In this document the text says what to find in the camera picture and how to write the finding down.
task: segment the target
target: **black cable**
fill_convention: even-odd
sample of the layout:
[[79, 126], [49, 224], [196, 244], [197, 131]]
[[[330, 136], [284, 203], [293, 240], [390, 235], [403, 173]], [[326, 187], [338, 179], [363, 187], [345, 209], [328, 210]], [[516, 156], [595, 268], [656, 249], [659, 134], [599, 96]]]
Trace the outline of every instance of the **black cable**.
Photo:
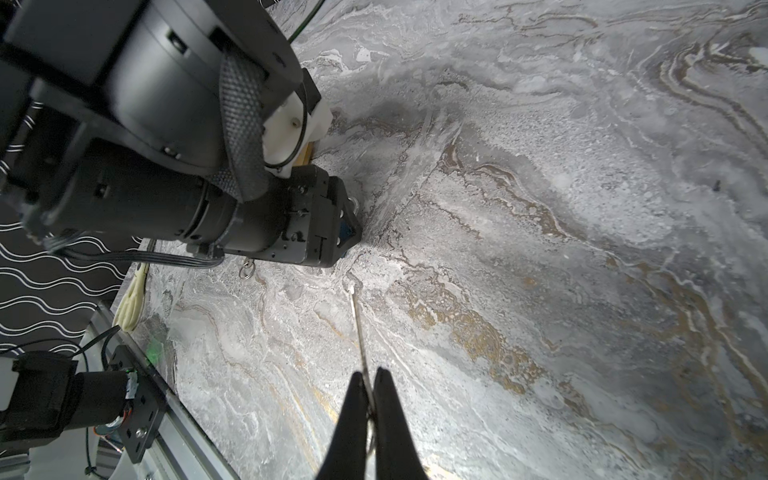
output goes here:
[[[17, 345], [17, 346], [13, 346], [13, 347], [11, 347], [11, 348], [7, 348], [7, 349], [5, 349], [5, 350], [2, 350], [2, 351], [0, 352], [0, 356], [3, 356], [3, 355], [5, 355], [5, 354], [6, 354], [6, 353], [8, 353], [8, 352], [13, 352], [13, 351], [14, 351], [14, 350], [16, 350], [16, 349], [20, 349], [20, 348], [22, 348], [23, 346], [27, 346], [27, 345], [34, 345], [34, 344], [36, 344], [36, 343], [43, 343], [43, 342], [66, 342], [66, 343], [70, 343], [71, 345], [74, 345], [74, 346], [77, 346], [77, 347], [79, 347], [79, 346], [80, 346], [80, 344], [79, 344], [79, 343], [77, 343], [77, 342], [73, 342], [72, 340], [69, 340], [69, 339], [62, 339], [62, 338], [58, 338], [58, 339], [52, 339], [52, 338], [51, 338], [51, 339], [37, 339], [37, 340], [32, 340], [31, 342], [22, 343], [22, 344], [20, 344], [20, 345]], [[73, 357], [73, 356], [75, 356], [75, 355], [77, 355], [77, 353], [73, 353], [72, 355], [70, 355], [70, 357], [69, 357], [69, 358], [71, 358], [71, 357]]]
[[132, 250], [124, 252], [107, 253], [82, 253], [69, 247], [61, 248], [53, 255], [68, 258], [71, 260], [82, 260], [85, 262], [139, 262], [139, 263], [159, 263], [160, 265], [182, 266], [184, 268], [211, 268], [224, 261], [224, 256], [213, 258], [195, 258], [182, 257], [181, 255], [171, 255], [169, 253], [147, 252], [142, 250]]
[[96, 467], [93, 466], [91, 463], [91, 447], [88, 444], [88, 427], [85, 429], [85, 459], [88, 460], [88, 467], [85, 469], [85, 474], [90, 475], [91, 473], [96, 475], [97, 477], [101, 478], [101, 480], [108, 480], [109, 477], [105, 477], [103, 475], [99, 475], [96, 473]]
[[74, 353], [72, 353], [72, 354], [69, 356], [69, 358], [72, 358], [73, 356], [75, 356], [75, 355], [78, 355], [78, 354], [80, 354], [80, 353], [83, 353], [83, 352], [84, 352], [85, 350], [87, 350], [87, 349], [90, 349], [92, 346], [94, 346], [94, 345], [96, 345], [97, 343], [99, 343], [99, 341], [101, 341], [102, 339], [105, 339], [105, 338], [107, 338], [107, 337], [109, 337], [109, 338], [112, 338], [112, 336], [113, 336], [115, 333], [117, 333], [119, 329], [120, 329], [120, 326], [119, 326], [119, 325], [115, 325], [115, 326], [111, 327], [110, 329], [106, 329], [104, 332], [101, 332], [101, 333], [99, 333], [98, 335], [96, 335], [96, 336], [93, 338], [93, 340], [91, 340], [90, 342], [86, 343], [85, 345], [83, 345], [82, 347], [80, 347], [80, 349], [78, 349], [77, 351], [75, 351]]
[[304, 31], [304, 28], [312, 21], [313, 18], [315, 18], [315, 15], [317, 15], [317, 11], [320, 10], [320, 7], [323, 6], [323, 3], [325, 3], [326, 0], [319, 0], [317, 2], [317, 5], [315, 5], [315, 8], [312, 9], [309, 15], [306, 16], [303, 22], [301, 22], [301, 25], [295, 30], [293, 35], [288, 37], [288, 43], [293, 43], [294, 40], [296, 40], [296, 37], [298, 37], [302, 31]]
[[296, 146], [293, 148], [293, 151], [290, 155], [288, 155], [288, 158], [286, 158], [284, 161], [281, 161], [278, 164], [266, 164], [267, 168], [281, 168], [285, 167], [291, 161], [293, 161], [293, 158], [296, 156], [296, 154], [299, 153], [299, 149], [301, 148], [301, 144], [304, 143], [304, 135], [306, 134], [306, 119], [309, 115], [309, 112], [306, 111], [306, 88], [304, 87], [304, 83], [301, 84], [301, 91], [304, 93], [304, 98], [299, 97], [299, 100], [301, 100], [301, 105], [303, 107], [303, 115], [301, 120], [301, 133], [299, 133], [299, 141], [296, 142]]
[[51, 253], [66, 247], [83, 235], [85, 235], [85, 232], [81, 230], [73, 230], [68, 228], [62, 231], [56, 237], [43, 237], [42, 245], [49, 253]]
[[109, 362], [107, 361], [107, 344], [110, 340], [112, 340], [112, 337], [115, 336], [120, 331], [120, 326], [116, 325], [107, 330], [108, 334], [104, 336], [104, 343], [101, 344], [101, 366], [104, 368], [104, 371], [106, 372], [109, 368]]

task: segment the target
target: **black fabric with white wavy lines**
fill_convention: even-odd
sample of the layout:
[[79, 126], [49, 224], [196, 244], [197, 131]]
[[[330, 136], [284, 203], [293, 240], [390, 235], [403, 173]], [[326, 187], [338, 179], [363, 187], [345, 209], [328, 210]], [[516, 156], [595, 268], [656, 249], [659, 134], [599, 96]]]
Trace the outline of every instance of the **black fabric with white wavy lines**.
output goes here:
[[[12, 168], [24, 140], [43, 108], [33, 103], [16, 138], [0, 161], [0, 175]], [[135, 249], [137, 238], [99, 233], [73, 243], [85, 253]], [[83, 263], [48, 255], [26, 236], [18, 216], [0, 202], [0, 349], [37, 339], [56, 338], [78, 342], [96, 302], [110, 304], [125, 278], [129, 263]], [[75, 347], [61, 340], [16, 349], [16, 355], [46, 349], [71, 352]]]

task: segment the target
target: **yellow cable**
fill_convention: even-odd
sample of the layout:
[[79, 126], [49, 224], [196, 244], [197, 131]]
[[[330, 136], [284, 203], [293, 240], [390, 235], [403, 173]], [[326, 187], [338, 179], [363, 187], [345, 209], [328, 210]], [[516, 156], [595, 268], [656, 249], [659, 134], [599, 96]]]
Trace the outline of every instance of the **yellow cable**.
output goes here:
[[119, 325], [126, 332], [132, 332], [139, 323], [141, 307], [144, 305], [144, 281], [147, 278], [147, 263], [141, 263], [136, 268], [131, 285], [120, 300], [118, 311], [114, 314], [112, 325]]

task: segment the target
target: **marble surface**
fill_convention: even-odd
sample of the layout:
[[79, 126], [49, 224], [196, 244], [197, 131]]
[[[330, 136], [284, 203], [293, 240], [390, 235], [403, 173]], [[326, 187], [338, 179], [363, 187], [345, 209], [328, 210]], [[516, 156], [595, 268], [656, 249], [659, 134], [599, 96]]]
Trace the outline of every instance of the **marble surface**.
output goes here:
[[353, 277], [433, 479], [767, 477], [767, 17], [329, 0], [294, 46], [362, 244], [250, 280], [153, 266], [136, 337], [242, 478], [322, 462]]

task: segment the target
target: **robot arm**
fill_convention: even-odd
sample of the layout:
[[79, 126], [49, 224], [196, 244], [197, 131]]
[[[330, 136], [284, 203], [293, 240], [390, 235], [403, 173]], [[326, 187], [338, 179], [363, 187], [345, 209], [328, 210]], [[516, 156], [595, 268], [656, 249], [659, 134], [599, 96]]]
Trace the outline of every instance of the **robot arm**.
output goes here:
[[23, 5], [2, 16], [0, 195], [33, 240], [179, 240], [198, 258], [131, 259], [192, 267], [224, 253], [332, 266], [359, 242], [343, 182], [295, 166], [331, 115], [259, 2]]

